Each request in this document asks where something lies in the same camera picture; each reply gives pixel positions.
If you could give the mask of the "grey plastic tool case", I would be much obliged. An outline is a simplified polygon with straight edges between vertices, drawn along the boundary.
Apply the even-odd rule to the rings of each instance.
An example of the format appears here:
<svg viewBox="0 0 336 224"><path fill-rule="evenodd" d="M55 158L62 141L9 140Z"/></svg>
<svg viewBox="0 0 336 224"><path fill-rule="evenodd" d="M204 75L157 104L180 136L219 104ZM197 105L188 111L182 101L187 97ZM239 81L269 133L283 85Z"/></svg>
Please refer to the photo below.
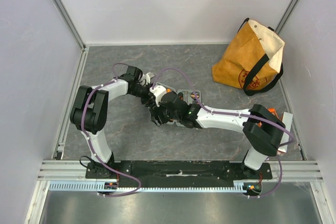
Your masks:
<svg viewBox="0 0 336 224"><path fill-rule="evenodd" d="M202 127L196 121L197 114L201 109L197 102L197 99L201 100L201 92L186 89L175 90L162 83L159 83L159 85L166 89L166 94L161 98L159 105L176 109L181 114L181 119L174 121L174 123L189 129L201 129Z"/></svg>

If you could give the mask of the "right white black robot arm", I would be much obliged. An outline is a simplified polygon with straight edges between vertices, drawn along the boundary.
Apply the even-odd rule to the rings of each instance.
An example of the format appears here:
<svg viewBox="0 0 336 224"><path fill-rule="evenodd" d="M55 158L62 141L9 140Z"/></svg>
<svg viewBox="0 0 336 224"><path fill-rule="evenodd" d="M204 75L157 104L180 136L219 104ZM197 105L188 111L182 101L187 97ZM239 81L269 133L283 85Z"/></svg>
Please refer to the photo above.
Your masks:
<svg viewBox="0 0 336 224"><path fill-rule="evenodd" d="M277 155L286 125L262 105L234 111L187 104L163 86L151 88L150 94L154 102L152 120L158 125L173 120L189 129L216 128L244 134L251 144L240 166L245 178L254 178L266 158Z"/></svg>

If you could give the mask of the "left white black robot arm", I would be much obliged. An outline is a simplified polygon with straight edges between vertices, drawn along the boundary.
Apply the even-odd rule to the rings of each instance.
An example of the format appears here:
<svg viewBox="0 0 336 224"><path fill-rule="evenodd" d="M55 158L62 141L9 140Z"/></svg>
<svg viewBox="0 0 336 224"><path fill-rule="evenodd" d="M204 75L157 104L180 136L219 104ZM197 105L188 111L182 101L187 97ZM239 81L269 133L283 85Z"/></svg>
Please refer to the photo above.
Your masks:
<svg viewBox="0 0 336 224"><path fill-rule="evenodd" d="M104 133L109 102L130 94L138 98L149 97L149 87L154 74L144 74L134 66L126 73L105 84L80 86L70 112L70 122L80 130L89 146L91 158L100 162L97 172L104 178L115 174L114 155Z"/></svg>

